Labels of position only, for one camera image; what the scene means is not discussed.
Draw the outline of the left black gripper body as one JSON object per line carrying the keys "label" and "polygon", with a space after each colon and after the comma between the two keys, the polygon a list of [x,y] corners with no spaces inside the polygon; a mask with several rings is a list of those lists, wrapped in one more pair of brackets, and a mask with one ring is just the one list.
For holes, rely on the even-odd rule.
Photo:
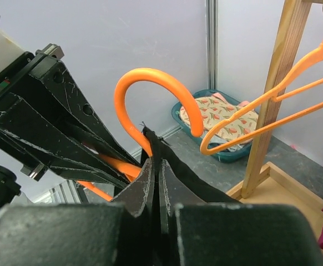
{"label": "left black gripper body", "polygon": [[64,107],[53,96],[63,81],[57,64],[64,53],[48,44],[35,53],[19,52],[0,67],[0,149],[18,160],[22,172],[40,180],[48,171],[63,178],[53,156],[64,121]]}

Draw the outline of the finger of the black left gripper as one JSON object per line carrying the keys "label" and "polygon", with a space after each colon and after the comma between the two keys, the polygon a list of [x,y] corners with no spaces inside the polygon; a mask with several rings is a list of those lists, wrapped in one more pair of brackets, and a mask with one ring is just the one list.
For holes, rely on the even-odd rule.
{"label": "finger of the black left gripper", "polygon": [[56,59],[35,61],[29,72],[34,107],[58,129],[98,153],[135,166],[141,164],[122,148],[95,113],[64,63]]}
{"label": "finger of the black left gripper", "polygon": [[0,100],[0,149],[39,175],[51,170],[68,180],[110,183],[125,188],[125,174],[108,158],[130,162],[112,140],[90,132],[71,115],[50,122],[22,97]]}

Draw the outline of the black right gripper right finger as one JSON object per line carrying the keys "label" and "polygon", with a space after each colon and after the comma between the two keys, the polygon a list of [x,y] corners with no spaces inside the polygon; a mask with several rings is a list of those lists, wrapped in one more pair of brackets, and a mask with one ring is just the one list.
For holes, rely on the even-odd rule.
{"label": "black right gripper right finger", "polygon": [[323,265],[323,199],[271,162],[246,195],[198,196],[168,162],[160,169],[160,217],[168,265]]}

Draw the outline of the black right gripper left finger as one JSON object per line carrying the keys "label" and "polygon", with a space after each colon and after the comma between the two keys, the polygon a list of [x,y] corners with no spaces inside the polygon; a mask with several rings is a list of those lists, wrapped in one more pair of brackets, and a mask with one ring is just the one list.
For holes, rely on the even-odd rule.
{"label": "black right gripper left finger", "polygon": [[110,203],[8,205],[0,265],[152,265],[153,166]]}

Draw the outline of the orange plastic hanger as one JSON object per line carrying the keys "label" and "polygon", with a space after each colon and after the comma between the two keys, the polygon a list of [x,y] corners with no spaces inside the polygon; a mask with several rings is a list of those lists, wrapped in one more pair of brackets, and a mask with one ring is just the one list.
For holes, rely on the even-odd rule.
{"label": "orange plastic hanger", "polygon": [[294,61],[310,8],[314,3],[322,6],[323,13],[323,1],[285,1],[283,5],[265,90],[260,96],[265,100],[256,106],[260,107],[256,128],[263,129],[262,134],[323,108],[321,102],[283,119],[277,118],[278,111],[275,110],[283,100],[323,84],[321,78],[290,92],[285,91],[304,71],[323,62],[323,39],[316,49],[308,52],[298,62]]}

